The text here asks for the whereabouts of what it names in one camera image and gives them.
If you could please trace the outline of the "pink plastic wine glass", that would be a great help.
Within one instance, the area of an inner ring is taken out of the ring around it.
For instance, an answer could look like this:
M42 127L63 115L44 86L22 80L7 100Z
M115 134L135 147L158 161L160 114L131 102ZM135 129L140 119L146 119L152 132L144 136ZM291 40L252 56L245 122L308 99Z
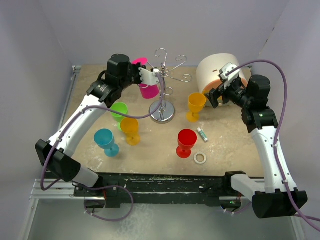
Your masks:
M148 63L148 59L146 57L140 57L133 60L132 63L133 64L140 63L142 65L146 65ZM153 99L160 93L157 85L150 86L150 85L141 83L141 84L138 84L138 87L144 99Z

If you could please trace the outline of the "green plastic wine glass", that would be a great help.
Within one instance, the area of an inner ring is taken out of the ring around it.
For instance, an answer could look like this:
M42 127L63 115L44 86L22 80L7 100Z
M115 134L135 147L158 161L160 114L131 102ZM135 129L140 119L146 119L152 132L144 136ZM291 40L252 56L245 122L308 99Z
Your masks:
M116 112L122 113L122 114L127 114L128 113L128 106L123 103L123 102L116 102L114 103L111 108L111 110L114 110ZM117 128L119 131L122 131L121 129L121 121L125 118L124 116L111 112L111 115L113 117L113 119L117 122Z

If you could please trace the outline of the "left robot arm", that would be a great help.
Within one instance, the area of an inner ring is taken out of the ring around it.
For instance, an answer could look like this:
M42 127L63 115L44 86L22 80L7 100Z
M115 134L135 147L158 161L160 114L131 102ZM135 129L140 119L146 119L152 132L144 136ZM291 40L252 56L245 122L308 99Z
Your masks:
M122 92L133 84L141 84L140 70L144 64L131 63L124 54L114 54L94 81L69 120L49 140L40 139L35 149L42 165L40 187L43 191L47 171L58 180L76 182L84 185L91 196L98 196L103 191L99 175L82 166L72 156L92 125L122 96Z

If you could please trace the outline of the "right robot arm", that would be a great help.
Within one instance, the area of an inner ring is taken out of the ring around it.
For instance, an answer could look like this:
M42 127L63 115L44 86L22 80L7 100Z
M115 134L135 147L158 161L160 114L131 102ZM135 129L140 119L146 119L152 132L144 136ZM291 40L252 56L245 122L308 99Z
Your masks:
M238 76L232 81L221 79L221 84L205 95L214 108L219 98L224 104L232 102L241 108L242 121L262 163L264 183L244 173L228 173L222 190L228 196L239 192L249 199L259 219L294 216L296 208L308 200L307 193L299 191L292 179L276 136L279 124L275 112L267 106L270 90L270 80L265 76L254 75L247 85Z

